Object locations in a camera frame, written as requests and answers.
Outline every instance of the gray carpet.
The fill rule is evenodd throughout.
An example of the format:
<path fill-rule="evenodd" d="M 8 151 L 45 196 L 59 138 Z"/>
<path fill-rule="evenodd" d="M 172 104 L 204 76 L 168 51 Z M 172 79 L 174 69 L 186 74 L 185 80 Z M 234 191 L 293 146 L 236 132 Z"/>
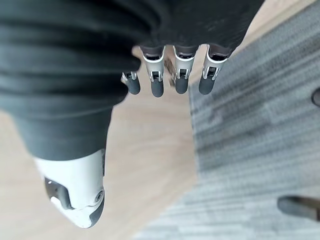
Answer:
<path fill-rule="evenodd" d="M 136 240 L 319 240 L 277 198 L 320 198 L 320 1 L 232 57 L 203 96 L 191 86 L 198 185 Z"/>

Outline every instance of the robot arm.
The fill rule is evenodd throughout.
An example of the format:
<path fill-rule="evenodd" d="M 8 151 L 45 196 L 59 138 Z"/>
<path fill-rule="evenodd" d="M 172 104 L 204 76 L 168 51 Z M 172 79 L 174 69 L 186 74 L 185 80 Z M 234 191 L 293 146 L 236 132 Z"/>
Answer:
<path fill-rule="evenodd" d="M 90 228 L 102 214 L 112 108 L 128 89 L 140 91 L 132 47 L 141 46 L 151 91 L 160 97 L 165 45 L 175 46 L 176 91 L 183 94 L 198 46 L 208 44 L 199 76 L 199 90 L 208 94 L 263 2 L 1 1 L 0 107 L 64 216 Z"/>

